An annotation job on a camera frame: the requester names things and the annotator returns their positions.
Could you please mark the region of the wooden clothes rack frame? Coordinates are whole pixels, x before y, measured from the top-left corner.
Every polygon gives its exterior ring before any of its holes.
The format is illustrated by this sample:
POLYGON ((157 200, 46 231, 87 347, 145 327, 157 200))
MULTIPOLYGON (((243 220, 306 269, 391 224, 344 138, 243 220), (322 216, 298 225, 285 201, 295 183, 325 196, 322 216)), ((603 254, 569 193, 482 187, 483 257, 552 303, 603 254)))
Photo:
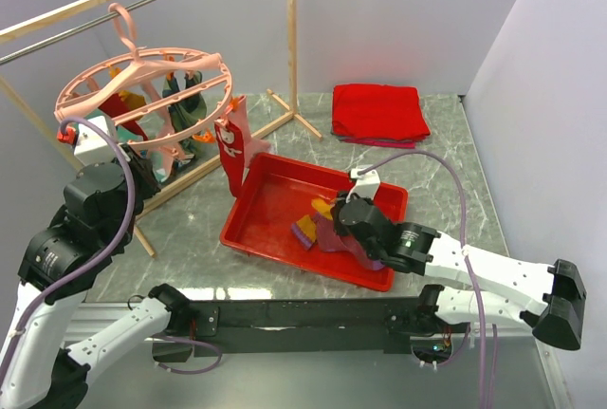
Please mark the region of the wooden clothes rack frame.
MULTIPOLYGON (((253 133, 255 138, 264 138, 276 131, 283 125, 295 120, 306 128, 306 130, 317 139, 322 139, 322 134, 318 129, 311 125, 299 112, 298 100, 298 49, 297 49, 297 0, 286 0, 286 27, 287 27, 287 50, 288 50, 288 83, 289 83, 289 101, 285 102, 273 91, 268 90, 267 94, 271 100, 278 103, 285 109, 285 112, 278 119, 265 125, 253 133)), ((38 133, 44 137, 51 147, 55 148, 59 154, 75 169, 81 164, 55 140, 53 132, 44 121, 33 111, 17 91, 9 84, 6 79, 1 80, 1 93, 22 113, 22 115, 36 128, 38 133)), ((192 169, 188 174, 172 182, 165 187, 160 194, 149 203, 142 211, 142 215, 149 214, 160 205, 174 198, 187 188, 191 187, 196 181, 207 176, 220 166, 219 157, 213 157, 198 167, 192 169)))

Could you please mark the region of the folded red cloth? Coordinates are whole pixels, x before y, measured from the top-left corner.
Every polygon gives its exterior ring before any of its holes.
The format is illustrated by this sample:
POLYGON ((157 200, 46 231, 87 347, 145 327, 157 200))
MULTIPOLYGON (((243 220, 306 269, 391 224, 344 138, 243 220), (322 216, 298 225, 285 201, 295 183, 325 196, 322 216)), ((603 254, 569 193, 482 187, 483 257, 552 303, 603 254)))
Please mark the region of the folded red cloth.
POLYGON ((332 95, 332 134, 380 145, 413 146, 431 130, 416 88, 387 84, 338 84, 332 95))

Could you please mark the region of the teal patterned sock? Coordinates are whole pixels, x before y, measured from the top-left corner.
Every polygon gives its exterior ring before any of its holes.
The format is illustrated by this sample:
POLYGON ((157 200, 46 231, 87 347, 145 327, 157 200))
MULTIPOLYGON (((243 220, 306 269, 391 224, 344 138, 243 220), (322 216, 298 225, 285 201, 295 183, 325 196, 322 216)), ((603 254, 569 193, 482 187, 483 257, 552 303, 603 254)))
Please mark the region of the teal patterned sock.
POLYGON ((140 136, 132 133, 123 126, 116 128, 117 138, 119 142, 140 141, 140 136))

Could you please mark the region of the red cat pattern sock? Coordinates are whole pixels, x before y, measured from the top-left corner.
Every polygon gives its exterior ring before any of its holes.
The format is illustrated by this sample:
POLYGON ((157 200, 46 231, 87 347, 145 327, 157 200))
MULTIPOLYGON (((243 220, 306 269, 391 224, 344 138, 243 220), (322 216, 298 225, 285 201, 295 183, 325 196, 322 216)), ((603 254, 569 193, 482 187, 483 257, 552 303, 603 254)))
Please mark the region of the red cat pattern sock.
POLYGON ((221 165, 227 175, 230 193, 240 195, 246 167, 245 140, 242 130, 228 118, 214 123, 221 165))

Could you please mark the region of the metal hanging rod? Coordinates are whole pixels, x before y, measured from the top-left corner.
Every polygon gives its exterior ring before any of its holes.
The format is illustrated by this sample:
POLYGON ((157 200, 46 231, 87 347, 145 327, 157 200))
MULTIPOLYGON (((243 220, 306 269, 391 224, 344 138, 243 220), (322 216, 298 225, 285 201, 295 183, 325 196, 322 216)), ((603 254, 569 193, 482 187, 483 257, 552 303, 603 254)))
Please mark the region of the metal hanging rod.
MULTIPOLYGON (((14 42, 19 38, 22 38, 30 33, 39 31, 44 28, 51 27, 62 21, 73 18, 93 8, 99 7, 104 4, 110 4, 116 0, 77 0, 72 3, 63 5, 59 8, 47 11, 38 16, 32 17, 24 22, 15 24, 8 28, 1 30, 1 42, 3 44, 14 42)), ((136 10, 142 7, 148 6, 158 0, 138 0, 137 2, 129 5, 129 10, 136 10)), ((100 15, 92 20, 82 23, 73 28, 64 30, 50 37, 45 38, 37 43, 29 46, 20 48, 10 54, 7 54, 1 58, 1 64, 7 65, 18 59, 26 57, 32 53, 42 50, 46 47, 58 44, 66 39, 74 37, 92 28, 98 27, 104 23, 109 22, 115 18, 118 14, 115 11, 109 11, 104 15, 100 15)))

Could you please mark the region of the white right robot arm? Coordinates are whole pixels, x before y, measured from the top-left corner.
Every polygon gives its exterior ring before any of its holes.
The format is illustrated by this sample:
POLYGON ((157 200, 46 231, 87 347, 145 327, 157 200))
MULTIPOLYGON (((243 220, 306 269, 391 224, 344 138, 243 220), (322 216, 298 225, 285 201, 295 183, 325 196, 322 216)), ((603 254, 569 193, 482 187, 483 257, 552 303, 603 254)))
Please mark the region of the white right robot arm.
POLYGON ((424 330, 471 322, 525 325, 545 344, 580 349, 587 291, 574 263, 530 263, 463 246, 436 229, 390 220, 366 197, 340 200, 331 214, 336 232, 354 238, 371 261, 444 282, 422 291, 430 297, 416 309, 424 330))

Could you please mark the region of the red sock on hanger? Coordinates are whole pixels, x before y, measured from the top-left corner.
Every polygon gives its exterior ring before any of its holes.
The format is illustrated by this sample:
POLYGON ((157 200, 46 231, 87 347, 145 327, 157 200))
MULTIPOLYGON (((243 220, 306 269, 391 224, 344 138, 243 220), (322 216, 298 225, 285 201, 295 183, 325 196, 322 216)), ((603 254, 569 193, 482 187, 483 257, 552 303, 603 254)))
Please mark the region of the red sock on hanger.
MULTIPOLYGON (((110 96, 105 102, 103 102, 99 106, 99 109, 104 114, 108 115, 110 118, 115 118, 117 116, 120 116, 122 114, 129 112, 129 109, 128 109, 126 103, 121 98, 119 93, 115 93, 112 96, 110 96)), ((145 134, 143 129, 137 124, 136 121, 126 121, 121 126, 124 127, 126 130, 128 130, 129 132, 131 132, 132 134, 142 137, 143 140, 148 139, 147 135, 145 134)))

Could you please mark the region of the pink round clip hanger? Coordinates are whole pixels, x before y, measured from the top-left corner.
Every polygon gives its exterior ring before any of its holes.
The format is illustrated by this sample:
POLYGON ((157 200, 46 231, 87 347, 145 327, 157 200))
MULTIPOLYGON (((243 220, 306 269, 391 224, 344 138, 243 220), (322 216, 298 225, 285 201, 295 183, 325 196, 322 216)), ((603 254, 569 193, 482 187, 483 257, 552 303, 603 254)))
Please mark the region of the pink round clip hanger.
POLYGON ((109 9, 118 14, 112 23, 127 52, 89 67, 70 81, 56 100, 54 115, 59 121, 69 116, 85 118, 121 90, 142 95, 146 100, 143 107, 115 118, 105 115, 116 126, 126 121, 139 121, 149 115, 159 116, 162 125, 155 136, 130 141, 129 145, 144 156, 155 156, 161 162, 158 171, 168 177, 176 163, 186 162, 193 157, 179 143, 210 130, 213 122, 225 113, 232 99, 232 75, 218 53, 176 46, 139 47, 137 27, 128 10, 118 3, 111 4, 109 9), (162 98, 164 79, 170 73, 175 74, 180 92, 162 98), (168 107, 195 93, 202 94, 218 86, 223 88, 224 96, 206 118, 176 132, 168 107))

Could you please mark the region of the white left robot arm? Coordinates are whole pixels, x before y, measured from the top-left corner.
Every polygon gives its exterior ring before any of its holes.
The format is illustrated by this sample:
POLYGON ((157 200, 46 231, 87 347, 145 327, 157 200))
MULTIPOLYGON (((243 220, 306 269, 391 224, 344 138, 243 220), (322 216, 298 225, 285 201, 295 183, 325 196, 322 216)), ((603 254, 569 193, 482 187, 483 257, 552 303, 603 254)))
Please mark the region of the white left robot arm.
POLYGON ((134 215, 158 191, 146 160, 114 150, 109 160, 83 166, 49 226, 28 244, 1 354, 4 408, 76 408, 122 355, 147 338, 183 332, 192 318, 189 299, 163 284, 102 331, 64 345, 87 292, 130 243, 134 215))

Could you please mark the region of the red plastic tray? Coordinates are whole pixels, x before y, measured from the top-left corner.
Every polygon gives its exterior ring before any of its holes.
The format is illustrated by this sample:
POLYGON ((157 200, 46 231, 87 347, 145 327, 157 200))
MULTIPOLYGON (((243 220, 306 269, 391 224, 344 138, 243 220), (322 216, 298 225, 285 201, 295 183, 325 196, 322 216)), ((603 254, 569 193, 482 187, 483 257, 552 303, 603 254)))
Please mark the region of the red plastic tray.
POLYGON ((337 170, 263 153, 249 166, 220 234, 220 242, 237 251, 265 257, 359 287, 389 291, 395 272, 367 270, 349 252, 307 251, 291 226, 313 214, 312 201, 329 201, 354 182, 337 170))

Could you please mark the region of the dark green camouflage sock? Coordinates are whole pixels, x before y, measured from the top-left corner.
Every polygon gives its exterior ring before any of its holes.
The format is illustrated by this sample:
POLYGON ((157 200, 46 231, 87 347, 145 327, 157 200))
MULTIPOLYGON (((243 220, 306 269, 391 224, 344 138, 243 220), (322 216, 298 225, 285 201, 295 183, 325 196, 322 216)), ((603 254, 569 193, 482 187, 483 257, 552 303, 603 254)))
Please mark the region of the dark green camouflage sock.
MULTIPOLYGON (((174 73, 168 74, 164 79, 162 87, 162 98, 167 98, 180 92, 177 78, 174 73)), ((195 93, 179 102, 175 102, 168 107, 172 126, 176 132, 181 132, 195 125, 199 120, 204 120, 207 116, 207 105, 201 93, 195 93)), ((202 143, 193 138, 187 138, 180 143, 181 147, 188 154, 193 154, 194 158, 204 156, 204 147, 202 143)))

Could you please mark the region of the pink ribbed sock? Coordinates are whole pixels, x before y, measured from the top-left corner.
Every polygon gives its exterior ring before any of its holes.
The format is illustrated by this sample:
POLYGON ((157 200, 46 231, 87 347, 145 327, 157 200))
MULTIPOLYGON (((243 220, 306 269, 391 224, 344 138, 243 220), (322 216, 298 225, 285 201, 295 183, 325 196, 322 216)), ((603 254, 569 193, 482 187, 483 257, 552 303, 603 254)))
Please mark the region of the pink ribbed sock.
POLYGON ((271 143, 252 136, 248 122, 247 97, 245 95, 232 98, 228 119, 242 133, 244 143, 244 167, 247 169, 257 154, 268 153, 270 151, 271 143))

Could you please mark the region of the purple maroon sock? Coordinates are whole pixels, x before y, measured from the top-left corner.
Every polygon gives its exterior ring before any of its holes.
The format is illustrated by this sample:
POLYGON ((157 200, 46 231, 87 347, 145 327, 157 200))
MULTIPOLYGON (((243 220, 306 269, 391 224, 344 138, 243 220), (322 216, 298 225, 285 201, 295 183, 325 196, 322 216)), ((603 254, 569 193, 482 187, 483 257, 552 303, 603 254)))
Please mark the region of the purple maroon sock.
POLYGON ((372 271, 379 271, 384 265, 377 260, 371 260, 361 244, 351 235, 341 236, 334 230, 333 217, 331 215, 332 205, 321 198, 315 198, 311 202, 315 210, 312 220, 316 227, 317 243, 324 252, 347 252, 351 254, 358 264, 372 271))
POLYGON ((295 221, 290 230, 306 251, 309 251, 317 242, 317 226, 309 214, 295 221))

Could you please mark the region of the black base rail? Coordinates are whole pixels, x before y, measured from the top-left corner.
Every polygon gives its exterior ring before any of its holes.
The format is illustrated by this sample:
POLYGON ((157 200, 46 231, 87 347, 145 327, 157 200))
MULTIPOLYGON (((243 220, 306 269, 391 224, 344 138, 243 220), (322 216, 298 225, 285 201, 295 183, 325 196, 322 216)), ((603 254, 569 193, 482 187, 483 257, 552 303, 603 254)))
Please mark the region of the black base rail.
POLYGON ((381 350, 411 352, 412 338, 462 333, 425 298, 194 301, 163 332, 225 354, 381 350))

